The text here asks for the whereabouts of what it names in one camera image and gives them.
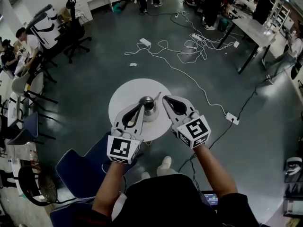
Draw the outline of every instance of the black office chair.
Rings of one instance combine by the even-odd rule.
[[[67,1],[66,8],[71,10],[71,21],[70,21],[71,27],[68,27],[69,22],[64,22],[60,26],[58,26],[58,28],[64,27],[66,29],[66,33],[63,33],[62,35],[58,36],[55,39],[58,40],[62,37],[67,36],[68,40],[72,41],[72,45],[64,51],[64,54],[66,55],[68,54],[68,51],[71,51],[69,56],[69,63],[72,63],[71,58],[74,55],[76,48],[80,48],[86,50],[86,52],[89,52],[89,48],[86,48],[81,44],[86,40],[91,41],[91,37],[81,39],[85,34],[85,30],[84,27],[80,24],[79,19],[76,18],[75,5],[76,5],[76,0]]]

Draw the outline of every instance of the chair seat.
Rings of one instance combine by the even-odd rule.
[[[43,72],[40,72],[34,80],[32,81],[32,84],[30,85],[30,90],[34,93],[40,94],[43,89]]]

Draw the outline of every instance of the round table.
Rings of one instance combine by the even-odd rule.
[[[165,86],[155,80],[135,79],[120,86],[113,94],[108,106],[111,124],[114,125],[117,114],[126,107],[138,103],[144,96],[155,98],[160,92],[157,102],[159,115],[153,122],[143,122],[141,132],[144,142],[159,138],[171,126],[171,120],[168,118],[162,103],[163,96],[171,95],[171,93]]]

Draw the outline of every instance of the white robot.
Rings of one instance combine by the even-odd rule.
[[[185,98],[167,95],[162,103],[171,119],[176,137],[190,148],[209,138],[211,130],[205,117]],[[131,164],[140,149],[144,104],[137,103],[122,110],[116,117],[107,141],[107,156],[112,161]]]

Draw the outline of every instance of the floor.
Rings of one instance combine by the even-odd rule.
[[[163,6],[148,5],[151,14],[172,13],[176,10],[190,10],[181,0],[164,0]],[[94,20],[87,26],[91,42],[84,46],[90,52],[76,51],[73,63],[61,53],[53,60],[58,68],[50,68],[50,73],[58,81],[45,86],[45,96],[57,100],[59,104],[45,103],[47,114],[56,121],[46,120],[42,126],[44,133],[54,135],[57,140],[47,140],[45,145],[37,145],[40,161],[55,166],[63,154],[73,148],[84,155],[103,135],[110,131],[108,104],[115,90],[125,82],[137,78],[149,78],[166,86],[173,95],[185,97],[203,114],[212,129],[207,145],[211,145],[230,125],[218,106],[209,106],[204,93],[185,75],[172,70],[164,60],[154,58],[147,52],[125,56],[125,52],[135,52],[136,43],[145,38],[157,52],[157,43],[169,42],[169,48],[190,51],[184,47],[190,39],[191,28],[184,28],[170,21],[169,15],[140,16],[138,5],[129,2],[121,13],[96,11]],[[219,31],[205,31],[200,18],[193,12],[188,18],[204,36],[212,40],[223,37]],[[188,26],[184,18],[175,19]],[[254,44],[241,40],[238,48],[224,50],[207,49],[207,59],[198,58],[196,63],[181,64],[174,52],[162,52],[171,65],[194,77],[207,92],[212,104],[222,104],[224,109],[238,115],[254,87],[262,81],[265,72],[259,63],[262,52],[238,75],[250,55]],[[302,105],[287,75],[280,74],[274,85],[263,84],[258,95],[253,96],[241,114],[240,124],[234,125],[211,151],[234,177],[239,192],[246,194],[250,206],[260,223],[267,222],[282,203],[284,193],[283,167],[285,159],[295,154],[296,142],[302,132],[300,113]],[[140,178],[143,171],[155,175],[156,167],[164,156],[173,159],[172,167],[178,169],[192,155],[183,143],[169,131],[156,139],[150,148],[144,149],[144,156],[126,175],[128,186]],[[210,190],[205,174],[197,159],[194,160],[196,179],[201,190]],[[192,177],[190,164],[182,173]]]

